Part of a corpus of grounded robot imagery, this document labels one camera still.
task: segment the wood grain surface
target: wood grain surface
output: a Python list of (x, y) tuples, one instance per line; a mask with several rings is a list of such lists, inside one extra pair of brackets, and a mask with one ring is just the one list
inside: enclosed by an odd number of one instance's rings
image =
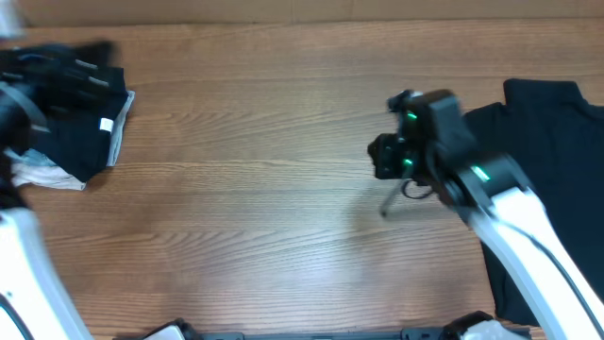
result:
[(137, 93), (115, 168), (85, 192), (24, 189), (93, 334), (176, 317), (203, 332), (360, 332), (494, 311), (478, 239), (436, 199), (377, 206), (366, 146), (385, 99), (509, 77), (572, 79), (604, 104), (604, 21), (32, 29), (115, 41)]

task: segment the wooden tabletop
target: wooden tabletop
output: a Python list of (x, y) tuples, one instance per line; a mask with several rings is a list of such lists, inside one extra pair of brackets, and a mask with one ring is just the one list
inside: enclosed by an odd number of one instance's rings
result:
[(46, 28), (28, 43), (97, 38), (119, 45), (137, 94), (118, 164), (84, 192), (24, 192), (98, 338), (176, 317), (360, 332), (492, 313), (456, 214), (433, 197), (378, 215), (394, 184), (366, 146), (395, 129), (385, 99), (447, 88), (470, 110), (524, 77), (604, 104), (602, 20)]

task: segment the green light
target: green light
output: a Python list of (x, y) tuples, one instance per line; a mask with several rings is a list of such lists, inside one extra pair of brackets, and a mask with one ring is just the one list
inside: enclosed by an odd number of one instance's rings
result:
[(472, 169), (472, 171), (474, 171), (474, 173), (476, 174), (476, 176), (478, 176), (479, 179), (482, 179), (482, 181), (491, 180), (491, 178), (489, 177), (489, 175), (487, 175), (479, 167), (477, 167), (477, 166), (471, 166), (470, 169)]

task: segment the beige wall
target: beige wall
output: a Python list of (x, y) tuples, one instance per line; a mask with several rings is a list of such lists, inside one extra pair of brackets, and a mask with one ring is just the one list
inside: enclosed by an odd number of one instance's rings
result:
[(32, 26), (604, 16), (603, 0), (18, 0)]

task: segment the clothing label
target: clothing label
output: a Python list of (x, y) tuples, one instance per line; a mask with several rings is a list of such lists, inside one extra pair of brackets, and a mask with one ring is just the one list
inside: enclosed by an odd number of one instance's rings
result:
[(107, 118), (101, 118), (101, 127), (99, 129), (111, 133), (113, 131), (113, 121)]

